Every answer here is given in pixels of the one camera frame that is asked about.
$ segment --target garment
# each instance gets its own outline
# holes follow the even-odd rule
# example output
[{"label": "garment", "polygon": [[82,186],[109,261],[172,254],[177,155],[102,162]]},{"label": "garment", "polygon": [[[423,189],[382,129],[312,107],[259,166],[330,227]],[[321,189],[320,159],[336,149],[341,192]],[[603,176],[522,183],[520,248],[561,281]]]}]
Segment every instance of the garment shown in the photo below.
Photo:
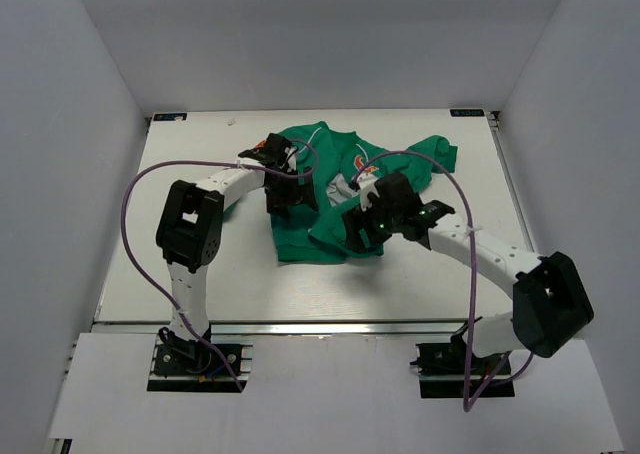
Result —
[{"label": "garment", "polygon": [[[382,246],[373,252],[358,254],[345,247],[346,232],[342,213],[355,207],[359,194],[348,186],[349,180],[372,157],[385,149],[359,138],[355,132],[336,132],[325,122],[296,126],[279,133],[288,139],[309,142],[319,155],[318,169],[313,175],[313,186],[318,212],[301,205],[289,208],[290,219],[271,216],[273,239],[281,262],[318,262],[337,264],[347,257],[382,255]],[[412,146],[412,150],[433,157],[447,170],[453,172],[457,147],[442,136],[431,136]],[[311,167],[313,154],[306,148],[298,151],[298,169]],[[437,169],[428,161],[416,156],[389,156],[372,165],[372,172],[383,177],[390,172],[401,171],[407,176],[416,192],[431,181],[431,173]]]}]

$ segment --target black label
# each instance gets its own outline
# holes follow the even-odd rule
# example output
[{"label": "black label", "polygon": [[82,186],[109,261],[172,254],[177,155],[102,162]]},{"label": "black label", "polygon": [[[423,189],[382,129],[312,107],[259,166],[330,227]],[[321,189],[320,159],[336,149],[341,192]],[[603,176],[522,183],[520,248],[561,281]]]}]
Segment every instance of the black label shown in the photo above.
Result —
[{"label": "black label", "polygon": [[186,121],[186,112],[166,112],[153,115],[154,121]]},{"label": "black label", "polygon": [[484,117],[482,109],[449,109],[451,117]]}]

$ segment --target gray wall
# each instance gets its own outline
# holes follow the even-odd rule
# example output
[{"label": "gray wall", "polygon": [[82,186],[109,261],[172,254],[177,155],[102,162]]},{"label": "gray wall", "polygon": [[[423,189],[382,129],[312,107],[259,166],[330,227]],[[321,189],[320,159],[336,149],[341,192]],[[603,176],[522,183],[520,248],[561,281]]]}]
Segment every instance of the gray wall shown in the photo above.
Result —
[{"label": "gray wall", "polygon": [[503,107],[560,0],[83,0],[145,113]]},{"label": "gray wall", "polygon": [[536,240],[576,260],[586,339],[627,452],[640,453],[640,0],[563,0],[503,113]]},{"label": "gray wall", "polygon": [[80,0],[0,0],[0,451],[40,453],[141,113]]}]

